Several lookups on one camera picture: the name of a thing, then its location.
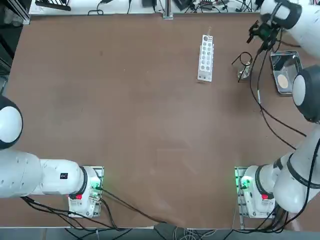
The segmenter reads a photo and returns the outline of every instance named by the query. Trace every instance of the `power cord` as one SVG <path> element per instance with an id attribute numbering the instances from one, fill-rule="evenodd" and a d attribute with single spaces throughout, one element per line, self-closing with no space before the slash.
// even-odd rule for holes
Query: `power cord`
<path id="1" fill-rule="evenodd" d="M 287 43 L 287 42 L 285 42 L 285 41 L 282 41 L 281 39 L 277 39 L 276 41 L 279 42 L 279 43 L 281 43 L 281 44 L 283 44 L 283 45 L 285 45 L 285 46 L 288 46 L 288 47 L 301 48 L 300 45 L 296 45 L 296 44 L 292 44 L 292 43 Z"/>
<path id="2" fill-rule="evenodd" d="M 177 238 L 177 230 L 179 228 L 176 226 L 172 232 L 172 240 L 202 240 L 203 238 L 206 237 L 211 237 L 214 235 L 217 231 L 215 229 L 208 230 L 204 233 L 199 233 L 197 230 L 190 230 L 187 228 L 183 229 L 183 236 Z"/>
<path id="3" fill-rule="evenodd" d="M 158 229 L 156 229 L 156 227 L 153 227 L 153 230 L 155 230 L 155 232 L 156 232 L 163 240 L 167 240 L 167 239 L 158 231 Z"/>
<path id="4" fill-rule="evenodd" d="M 22 197 L 22 199 L 23 199 L 29 206 L 31 206 L 33 209 L 36 209 L 36 210 L 41 211 L 41 212 L 47 212 L 47 213 L 51 213 L 51 214 L 55 214 L 55 215 L 63 215 L 62 213 L 65 213 L 64 216 L 65 216 L 65 217 L 68 217 L 68 218 L 72 218 L 72 217 L 70 217 L 69 215 L 70 215 L 70 214 L 73 214 L 73 215 L 77 215 L 77 216 L 79 216 L 79 217 L 82 217 L 82 218 L 84 218 L 84 219 L 86 219 L 86 220 L 89 220 L 89 221 L 91 221 L 91 222 L 93 222 L 93 223 L 100 224 L 100 225 L 102 225 L 102 226 L 104 226 L 104 227 L 114 229 L 112 226 L 109 226 L 109 225 L 107 225 L 107 224 L 105 224 L 105 223 L 103 223 L 103 222 L 94 220 L 94 219 L 92 219 L 92 218 L 90 218 L 90 217 L 87 217 L 87 216 L 85 216 L 85 215 L 79 214 L 79 213 L 77 213 L 77 212 L 73 212 L 73 211 L 69 211 L 69 210 L 62 210 L 62 209 L 57 209 L 57 208 L 54 208 L 54 207 L 50 207 L 50 206 L 41 204 L 41 203 L 39 203 L 39 202 L 36 202 L 35 200 L 33 200 L 33 199 L 30 198 L 30 197 L 27 197 L 27 198 L 26 198 L 26 197 Z"/>
<path id="5" fill-rule="evenodd" d="M 76 239 L 78 239 L 78 240 L 84 240 L 85 237 L 96 233 L 96 231 L 94 231 L 94 232 L 90 232 L 90 233 L 88 233 L 88 234 L 86 234 L 86 235 L 83 235 L 83 236 L 79 237 L 79 236 L 75 235 L 74 233 L 72 233 L 71 231 L 69 231 L 67 228 L 65 228 L 65 230 L 66 230 L 69 234 L 71 234 L 72 236 L 74 236 Z M 113 230 L 113 229 L 107 228 L 107 229 L 102 229 L 102 230 L 100 230 L 100 231 L 98 230 L 98 233 L 101 233 L 101 232 L 104 232 L 104 231 L 108 231 L 108 230 Z M 128 231 L 120 234 L 119 236 L 114 237 L 112 240 L 119 239 L 119 238 L 121 238 L 122 236 L 128 234 L 128 233 L 129 233 L 130 231 L 132 231 L 132 230 L 133 230 L 133 229 L 130 228 Z"/>
<path id="6" fill-rule="evenodd" d="M 35 210 L 38 210 L 38 211 L 40 211 L 40 212 L 49 213 L 49 214 L 55 214 L 55 215 L 59 216 L 60 218 L 62 218 L 66 223 L 68 223 L 68 224 L 69 224 L 71 227 L 73 227 L 74 229 L 78 229 L 78 228 L 77 228 L 76 226 L 74 226 L 71 222 L 69 222 L 68 220 L 64 219 L 62 216 L 64 216 L 64 217 L 66 217 L 66 218 L 69 218 L 69 219 L 75 221 L 75 222 L 81 227 L 81 230 L 86 230 L 86 231 L 88 231 L 88 232 L 94 232 L 94 231 L 95 231 L 95 230 L 92 230 L 92 229 L 85 228 L 83 225 L 81 225 L 81 223 L 80 223 L 77 219 L 75 219 L 75 218 L 73 218 L 73 217 L 71 217 L 71 216 L 69 216 L 69 215 L 67 215 L 67 214 L 57 213 L 57 212 L 54 212 L 53 210 L 44 210 L 44 209 L 41 209 L 41 208 L 38 208 L 38 207 L 33 206 L 33 205 L 30 203 L 30 201 L 32 201 L 32 199 L 31 199 L 30 197 L 25 196 L 25 197 L 21 197 L 21 198 L 22 198 L 31 208 L 33 208 L 33 209 L 35 209 Z"/>
<path id="7" fill-rule="evenodd" d="M 260 107 L 269 117 L 271 117 L 273 120 L 275 120 L 276 122 L 282 124 L 282 125 L 285 126 L 286 128 L 288 128 L 288 129 L 290 129 L 290 130 L 292 130 L 292 131 L 295 131 L 296 133 L 298 133 L 298 134 L 306 137 L 307 135 L 304 134 L 303 132 L 301 132 L 301 131 L 293 128 L 292 126 L 289 126 L 288 124 L 280 121 L 280 120 L 277 119 L 275 116 L 273 116 L 272 114 L 270 114 L 270 113 L 262 106 L 262 104 L 260 103 L 260 100 L 258 100 L 258 99 L 256 98 L 256 96 L 255 96 L 255 94 L 254 94 L 254 91 L 253 91 L 253 89 L 252 89 L 252 73 L 253 73 L 253 68 L 254 68 L 254 65 L 255 65 L 255 63 L 256 63 L 256 60 L 257 60 L 258 55 L 259 55 L 259 54 L 258 54 L 258 52 L 257 52 L 257 54 L 256 54 L 256 56 L 255 56 L 255 58 L 254 58 L 254 61 L 253 61 L 253 63 L 252 63 L 251 69 L 250 69 L 249 82 L 250 82 L 250 90 L 251 90 L 251 94 L 252 94 L 252 96 L 253 96 L 253 99 L 254 99 L 255 102 L 259 105 L 259 107 Z"/>
<path id="8" fill-rule="evenodd" d="M 162 5 L 161 0 L 159 0 L 159 3 L 160 3 L 160 5 L 161 5 L 161 8 L 162 8 L 163 12 L 165 12 L 165 9 L 164 9 L 164 6 Z"/>
<path id="9" fill-rule="evenodd" d="M 226 12 L 228 13 L 228 6 L 225 4 L 224 0 L 221 0 L 222 4 L 223 4 L 223 7 L 222 7 L 222 10 L 226 10 Z"/>
<path id="10" fill-rule="evenodd" d="M 238 3 L 241 3 L 245 6 L 246 9 L 248 9 L 248 12 L 252 12 L 252 9 L 250 10 L 249 6 L 245 3 L 246 0 L 240 1 L 240 0 L 232 0 L 232 1 L 236 1 Z"/>
<path id="11" fill-rule="evenodd" d="M 110 222 L 111 222 L 111 225 L 114 229 L 116 229 L 117 231 L 122 231 L 122 229 L 119 229 L 116 224 L 115 224 L 115 221 L 114 221 L 114 218 L 112 217 L 112 214 L 111 214 L 111 210 L 110 210 L 110 207 L 109 205 L 106 203 L 105 200 L 103 200 L 102 198 L 100 199 L 100 201 L 103 203 L 103 205 L 105 206 L 106 210 L 108 211 L 108 215 L 109 215 L 109 218 L 110 218 Z"/>
<path id="12" fill-rule="evenodd" d="M 264 109 L 261 105 L 261 100 L 260 100 L 260 88 L 259 88 L 259 83 L 260 83 L 260 78 L 261 78 L 261 73 L 262 73 L 262 70 L 263 70 L 263 67 L 264 67 L 264 64 L 265 64 L 265 60 L 266 60 L 266 57 L 267 57 L 267 54 L 268 54 L 268 51 L 265 51 L 265 55 L 264 55 L 264 58 L 263 58 L 263 61 L 262 61 L 262 64 L 261 64 L 261 68 L 260 68 L 260 71 L 259 71 L 259 75 L 258 75 L 258 80 L 257 80 L 257 83 L 256 83 L 256 92 L 258 93 L 258 103 L 259 103 L 259 106 L 260 106 L 260 112 L 262 114 L 262 117 L 267 125 L 267 127 L 271 130 L 271 132 L 278 138 L 280 139 L 283 143 L 287 144 L 289 147 L 291 147 L 292 149 L 296 150 L 296 148 L 291 145 L 290 143 L 288 143 L 286 140 L 284 140 L 282 137 L 280 137 L 273 129 L 272 127 L 270 126 L 270 124 L 268 123 L 266 117 L 265 117 L 265 114 L 264 114 Z M 251 67 L 251 70 L 254 68 L 255 66 L 255 63 L 256 63 L 256 60 L 257 60 L 257 57 L 258 57 L 258 53 L 256 54 L 255 58 L 254 58 L 254 61 L 252 63 L 252 67 Z M 253 89 L 252 89 L 252 76 L 250 75 L 250 89 L 251 89 L 251 93 L 253 95 L 253 97 L 255 98 L 256 96 L 254 95 L 254 92 L 253 92 Z"/>
<path id="13" fill-rule="evenodd" d="M 128 11 L 126 12 L 126 14 L 129 14 L 130 7 L 131 7 L 131 1 L 132 1 L 132 0 L 129 0 L 129 7 L 128 7 Z"/>
<path id="14" fill-rule="evenodd" d="M 96 6 L 96 10 L 90 10 L 88 11 L 88 16 L 90 15 L 90 13 L 96 13 L 97 15 L 103 15 L 104 11 L 102 11 L 101 9 L 99 9 L 99 5 L 105 3 L 104 0 L 100 1 L 98 3 L 98 5 Z"/>
<path id="15" fill-rule="evenodd" d="M 119 197 L 117 197 L 117 196 L 114 195 L 113 193 L 109 192 L 108 190 L 103 189 L 102 187 L 96 187 L 95 189 L 101 190 L 101 191 L 105 192 L 106 194 L 110 195 L 110 196 L 113 197 L 114 199 L 116 199 L 116 200 L 118 200 L 119 202 L 121 202 L 122 204 L 124 204 L 127 208 L 129 208 L 129 209 L 131 209 L 131 210 L 133 210 L 133 211 L 138 212 L 138 213 L 141 214 L 142 216 L 144 216 L 144 217 L 146 217 L 146 218 L 148 218 L 148 219 L 150 219 L 150 220 L 152 220 L 152 221 L 154 221 L 154 222 L 157 222 L 157 223 L 160 223 L 160 224 L 166 224 L 165 221 L 162 221 L 162 220 L 159 220 L 159 219 L 156 219 L 156 218 L 154 218 L 154 217 L 152 217 L 152 216 L 147 215 L 146 213 L 140 211 L 140 210 L 137 209 L 136 207 L 134 207 L 134 206 L 130 205 L 129 203 L 123 201 L 122 199 L 120 199 Z"/>

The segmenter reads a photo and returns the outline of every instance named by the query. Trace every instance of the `tabletop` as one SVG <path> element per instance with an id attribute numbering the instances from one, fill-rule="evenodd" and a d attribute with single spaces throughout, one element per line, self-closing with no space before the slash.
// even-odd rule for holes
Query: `tabletop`
<path id="1" fill-rule="evenodd" d="M 39 158 L 104 166 L 106 189 L 178 227 L 229 229 L 237 197 L 234 167 L 270 164 L 290 151 L 268 129 L 249 83 L 238 83 L 237 68 L 231 65 L 241 52 L 257 51 L 258 39 L 246 41 L 258 18 L 198 14 L 173 21 L 156 15 L 33 19 L 23 27 L 6 90 L 24 119 L 14 148 Z M 211 83 L 199 83 L 199 47 L 209 27 L 213 77 Z M 304 66 L 316 63 L 298 51 Z M 277 94 L 269 61 L 260 89 L 262 104 L 273 115 L 306 134 L 311 131 L 291 97 Z M 268 120 L 291 144 L 303 140 Z M 35 199 L 68 207 L 65 196 Z M 106 200 L 120 227 L 155 224 Z M 318 230 L 319 202 L 315 197 L 300 216 L 303 230 Z M 0 226 L 66 226 L 19 198 L 0 203 Z M 109 223 L 105 212 L 97 219 Z M 235 219 L 238 228 L 239 216 Z M 254 227 L 259 221 L 246 219 L 245 225 Z"/>

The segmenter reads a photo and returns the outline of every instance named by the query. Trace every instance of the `wire bundle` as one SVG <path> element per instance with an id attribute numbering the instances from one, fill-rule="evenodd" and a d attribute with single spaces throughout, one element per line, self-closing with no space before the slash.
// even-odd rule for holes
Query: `wire bundle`
<path id="1" fill-rule="evenodd" d="M 192 229 L 183 229 L 183 236 L 177 238 L 177 230 L 179 228 L 175 227 L 172 233 L 172 240 L 202 240 L 203 238 L 206 237 L 211 237 L 216 233 L 216 230 L 209 230 L 206 231 L 205 233 L 199 233 L 197 230 L 192 230 Z"/>
<path id="2" fill-rule="evenodd" d="M 115 196 L 113 193 L 103 189 L 103 188 L 96 188 L 98 190 L 101 190 L 105 193 L 107 193 L 108 195 L 110 195 L 111 197 L 113 197 L 115 200 L 119 201 L 123 206 L 125 206 L 126 208 L 128 209 L 131 209 L 135 212 L 138 212 L 140 213 L 141 215 L 145 216 L 146 218 L 150 219 L 150 220 L 153 220 L 157 223 L 166 223 L 165 221 L 162 221 L 162 220 L 158 220 L 154 217 L 151 217 L 149 215 L 147 215 L 146 213 L 140 211 L 139 209 L 135 208 L 134 206 L 128 204 L 127 202 L 123 201 L 122 199 L 120 199 L 119 197 Z M 111 226 L 108 225 L 108 224 L 105 224 L 101 221 L 97 221 L 97 220 L 94 220 L 90 217 L 87 217 L 87 216 L 84 216 L 82 214 L 79 214 L 79 213 L 76 213 L 76 212 L 72 212 L 72 211 L 69 211 L 69 210 L 62 210 L 62 209 L 57 209 L 57 208 L 54 208 L 54 207 L 50 207 L 50 206 L 47 206 L 45 204 L 41 204 L 39 202 L 36 202 L 35 200 L 33 200 L 32 198 L 28 197 L 28 196 L 24 196 L 24 197 L 21 197 L 21 199 L 27 203 L 31 208 L 37 210 L 37 211 L 40 211 L 40 212 L 45 212 L 45 213 L 49 213 L 49 214 L 53 214 L 53 215 L 57 215 L 58 217 L 60 217 L 64 222 L 68 223 L 72 228 L 76 229 L 76 230 L 85 230 L 85 231 L 88 231 L 90 233 L 87 233 L 86 235 L 83 235 L 82 237 L 79 237 L 77 235 L 75 235 L 74 233 L 72 233 L 71 231 L 69 231 L 67 228 L 65 228 L 65 230 L 71 234 L 72 236 L 74 236 L 76 239 L 78 240 L 82 240 L 83 238 L 89 236 L 89 235 L 92 235 L 92 234 L 95 234 L 96 233 L 96 229 L 89 229 L 89 228 L 85 228 L 76 218 L 74 217 L 71 217 L 69 216 L 70 214 L 72 215 L 77 215 L 79 217 L 82 217 L 86 220 L 89 220 L 91 222 L 94 222 L 96 224 L 100 224 L 104 227 L 107 227 L 106 229 L 102 229 L 100 230 L 99 232 L 103 232 L 103 231 L 109 231 L 109 230 L 116 230 L 118 232 L 122 232 L 122 231 L 125 231 L 127 229 L 125 228 L 118 228 L 117 225 L 115 224 L 115 221 L 113 219 L 113 216 L 112 216 L 112 213 L 111 213 L 111 210 L 107 204 L 107 202 L 104 200 L 104 199 L 100 199 L 101 203 L 106 207 L 107 209 L 107 212 L 108 212 L 108 215 L 109 215 L 109 218 L 110 218 L 110 222 L 111 222 Z M 132 229 L 129 229 L 128 231 L 124 232 L 123 234 L 119 235 L 118 237 L 114 238 L 114 239 L 118 239 L 120 237 L 122 237 L 123 235 L 129 233 Z"/>

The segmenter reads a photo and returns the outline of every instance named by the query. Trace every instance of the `black sticker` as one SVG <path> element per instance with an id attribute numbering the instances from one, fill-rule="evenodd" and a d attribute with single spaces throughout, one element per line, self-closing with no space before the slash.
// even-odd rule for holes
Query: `black sticker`
<path id="1" fill-rule="evenodd" d="M 68 173 L 60 173 L 60 179 L 68 179 Z"/>

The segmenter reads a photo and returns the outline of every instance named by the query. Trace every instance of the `metal tray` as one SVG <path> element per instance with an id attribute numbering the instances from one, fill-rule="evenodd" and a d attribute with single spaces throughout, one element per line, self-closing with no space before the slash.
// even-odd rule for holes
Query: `metal tray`
<path id="1" fill-rule="evenodd" d="M 299 53 L 295 50 L 277 51 L 270 54 L 276 88 L 281 95 L 292 96 L 297 74 L 303 69 Z"/>

